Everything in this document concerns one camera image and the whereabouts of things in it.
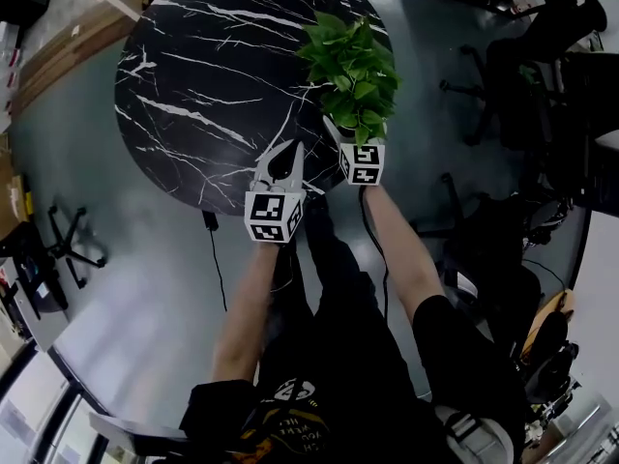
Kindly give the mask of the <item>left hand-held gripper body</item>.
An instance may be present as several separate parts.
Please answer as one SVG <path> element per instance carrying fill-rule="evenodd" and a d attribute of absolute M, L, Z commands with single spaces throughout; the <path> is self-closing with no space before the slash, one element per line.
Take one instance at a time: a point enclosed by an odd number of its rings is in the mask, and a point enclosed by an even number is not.
<path fill-rule="evenodd" d="M 295 181 L 274 181 L 257 176 L 245 195 L 244 224 L 250 238 L 259 243 L 288 244 L 299 226 L 306 191 Z"/>

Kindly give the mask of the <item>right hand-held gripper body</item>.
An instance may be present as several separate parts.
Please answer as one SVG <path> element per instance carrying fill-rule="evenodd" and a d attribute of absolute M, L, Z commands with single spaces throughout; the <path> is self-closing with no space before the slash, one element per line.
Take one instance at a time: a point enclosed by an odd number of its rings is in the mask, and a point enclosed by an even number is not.
<path fill-rule="evenodd" d="M 386 148 L 382 142 L 358 146 L 356 143 L 339 145 L 339 166 L 344 179 L 351 186 L 378 186 L 385 165 Z"/>

